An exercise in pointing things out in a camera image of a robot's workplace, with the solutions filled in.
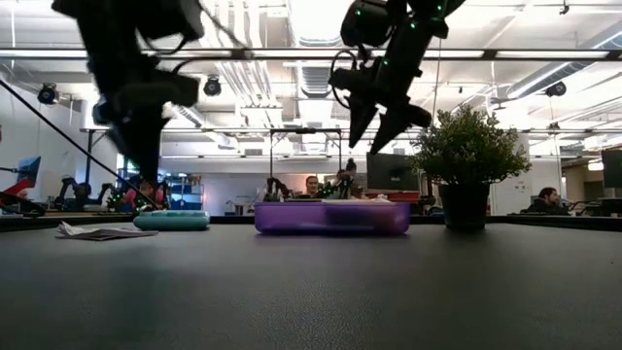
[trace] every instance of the white ceiling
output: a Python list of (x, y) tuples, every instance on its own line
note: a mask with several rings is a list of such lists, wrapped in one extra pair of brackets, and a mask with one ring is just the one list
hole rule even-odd
[[(260, 15), (257, 36), (260, 43), (269, 48), (296, 46), (296, 40), (289, 29), (290, 19), (283, 16), (287, 14), (289, 1), (258, 1)], [(0, 47), (80, 48), (82, 43), (75, 22), (55, 14), (50, 9), (51, 2), (19, 0), (16, 4), (15, 0), (0, 0)], [(324, 36), (330, 36), (330, 32), (334, 31), (332, 36), (336, 38), (340, 21), (349, 3), (350, 0), (295, 0), (294, 7), (298, 8), (297, 11), (302, 9), (304, 16), (292, 16), (291, 19), (304, 21), (297, 22), (295, 28), (309, 27), (309, 32), (315, 28), (318, 30), (317, 35), (322, 33)], [(449, 38), (442, 44), (434, 39), (431, 48), (442, 45), (445, 50), (575, 49), (583, 48), (582, 45), (606, 30), (614, 30), (615, 25), (618, 25), (619, 31), (622, 32), (622, 0), (569, 0), (568, 3), (570, 11), (560, 16), (561, 0), (466, 0), (465, 4), (448, 18)], [(230, 9), (233, 13), (235, 7), (232, 6)], [(210, 40), (202, 44), (192, 43), (191, 47), (209, 47), (213, 44), (211, 40), (213, 38), (208, 39)], [(243, 39), (251, 41), (250, 35)], [(162, 40), (155, 45), (163, 48), (174, 47), (177, 40), (176, 38)], [(11, 68), (10, 61), (0, 63), (4, 65), (0, 66), (2, 71)], [(549, 63), (425, 61), (421, 67), (424, 75), (414, 81), (409, 95), (413, 103), (428, 110), (432, 110), (433, 107), (452, 110), (460, 103), (469, 100), (477, 105), (485, 104), (486, 97), (494, 95), (495, 87), (508, 87), (521, 82), (547, 64)], [(302, 111), (298, 108), (301, 105), (297, 102), (301, 96), (298, 89), (300, 78), (293, 66), (294, 62), (267, 62), (272, 90), (276, 100), (283, 106), (281, 120), (274, 123), (287, 123), (300, 118), (303, 123), (310, 121), (301, 115)], [(84, 62), (20, 60), (13, 62), (13, 67), (9, 76), (14, 82), (33, 88), (44, 82), (56, 82), (65, 94), (79, 98), (93, 98), (94, 88), (90, 83), (90, 76), (86, 73)], [(212, 63), (194, 63), (189, 65), (185, 72), (205, 76), (219, 74), (221, 71)], [(563, 79), (569, 88), (565, 96), (549, 99), (533, 94), (504, 104), (506, 108), (499, 111), (499, 116), (506, 124), (520, 127), (545, 128), (551, 121), (563, 122), (563, 128), (616, 126), (612, 121), (622, 118), (622, 102), (612, 103), (610, 108), (591, 114), (586, 119), (581, 117), (581, 113), (604, 101), (622, 97), (622, 90), (619, 88), (622, 84), (621, 72), (620, 63), (593, 64)], [(218, 97), (202, 95), (197, 109), (205, 112), (205, 121), (212, 125), (239, 127), (244, 119), (236, 118), (234, 112), (241, 96), (233, 93), (223, 78), (222, 83), (223, 93)], [(482, 92), (484, 92), (482, 96), (473, 99), (474, 95)], [(324, 127), (334, 127), (336, 124), (347, 126), (348, 111), (336, 103), (314, 101), (313, 104), (306, 105), (308, 109), (315, 111), (313, 122), (320, 122)], [(570, 117), (573, 117), (572, 122), (564, 122)], [(588, 135), (574, 134), (566, 139), (580, 140), (585, 136)], [(178, 140), (176, 142), (183, 141), (181, 135), (174, 137)]]

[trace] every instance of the table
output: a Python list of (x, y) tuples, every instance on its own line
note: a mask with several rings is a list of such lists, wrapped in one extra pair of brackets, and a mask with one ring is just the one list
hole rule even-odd
[(622, 233), (409, 233), (0, 233), (0, 349), (622, 348)]

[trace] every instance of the computer monitor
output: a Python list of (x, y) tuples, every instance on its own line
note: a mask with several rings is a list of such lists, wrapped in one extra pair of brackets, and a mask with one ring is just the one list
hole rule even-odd
[(408, 156), (367, 153), (367, 188), (385, 191), (418, 191), (419, 175)]
[(27, 180), (28, 187), (34, 188), (37, 184), (40, 165), (41, 157), (30, 157), (20, 160), (17, 166), (17, 182)]
[(622, 188), (622, 151), (602, 151), (603, 185), (606, 189)]

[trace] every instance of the purple tray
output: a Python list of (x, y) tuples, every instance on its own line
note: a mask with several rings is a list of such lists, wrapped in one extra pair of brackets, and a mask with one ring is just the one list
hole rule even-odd
[(264, 234), (404, 234), (410, 225), (408, 203), (261, 202), (255, 228)]

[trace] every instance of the ceiling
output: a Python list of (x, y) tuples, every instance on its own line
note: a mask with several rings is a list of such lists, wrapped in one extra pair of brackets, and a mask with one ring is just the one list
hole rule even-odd
[[(341, 46), (339, 26), (350, 4), (349, 0), (202, 1), (231, 29), (241, 23), (235, 28), (237, 34), (241, 34), (237, 36), (255, 48), (306, 48), (311, 43), (327, 48)], [(81, 48), (75, 22), (55, 14), (50, 9), (51, 2), (0, 0), (0, 47), (41, 50)], [(466, 0), (448, 18), (449, 38), (442, 43), (434, 39), (431, 49), (594, 49), (605, 39), (622, 34), (622, 0), (569, 0), (570, 10), (560, 15), (562, 2)], [(189, 44), (187, 48), (230, 47), (226, 38), (209, 35), (215, 31), (208, 20), (204, 24), (208, 33), (206, 38)], [(157, 41), (154, 45), (173, 48), (178, 41), (178, 38), (170, 38)], [(622, 40), (609, 44), (621, 45)], [(163, 66), (172, 68), (175, 63), (164, 62)], [(83, 61), (0, 60), (0, 64), (0, 71), (16, 84), (37, 89), (42, 83), (54, 82), (65, 96), (86, 100), (96, 98), (96, 90)], [(204, 80), (208, 75), (220, 76), (221, 95), (208, 97), (201, 92), (199, 103), (191, 110), (204, 128), (266, 128), (271, 125), (347, 127), (349, 111), (334, 103), (332, 95), (324, 97), (328, 88), (328, 64), (318, 61), (224, 65), (197, 62), (188, 65), (183, 72)], [(471, 103), (493, 112), (499, 105), (491, 103), (491, 98), (506, 98), (511, 94), (509, 92), (532, 86), (550, 76), (551, 72), (568, 71), (568, 66), (560, 65), (551, 62), (430, 60), (422, 64), (424, 74), (413, 82), (409, 95), (411, 103), (430, 111), (453, 110), (461, 103)], [(544, 129), (552, 122), (559, 122), (562, 129), (611, 129), (622, 125), (622, 90), (619, 88), (622, 84), (622, 65), (595, 63), (572, 73), (558, 75), (568, 87), (564, 96), (549, 98), (538, 90), (502, 103), (504, 109), (495, 111), (501, 123), (521, 129)], [(246, 108), (251, 105), (256, 105), (256, 108)], [(183, 117), (176, 116), (178, 119), (170, 124), (171, 127), (193, 127)], [(370, 128), (377, 127), (378, 121), (374, 121)], [(596, 134), (598, 132), (564, 133), (554, 139), (546, 134), (531, 134), (531, 151), (533, 155), (555, 153), (551, 151), (555, 149), (554, 145), (573, 146), (580, 150), (576, 144), (588, 137), (595, 140)], [(415, 135), (414, 131), (404, 134), (399, 138), (401, 141), (389, 148), (412, 152), (408, 150), (408, 140)], [(230, 141), (227, 147), (202, 147), (202, 153), (240, 154), (245, 149), (263, 149), (266, 152), (269, 142), (265, 136), (265, 133), (245, 135), (217, 129), (200, 135), (167, 134), (163, 142), (176, 145), (211, 142), (221, 145)], [(364, 138), (373, 138), (373, 132)], [(612, 139), (615, 139), (613, 134), (609, 135), (608, 142), (611, 143)], [(324, 135), (290, 135), (280, 142), (278, 152), (336, 152), (335, 148), (326, 147), (331, 143)], [(178, 153), (186, 152), (180, 147), (173, 149)], [(350, 153), (364, 154), (367, 149), (368, 145), (361, 142)]]

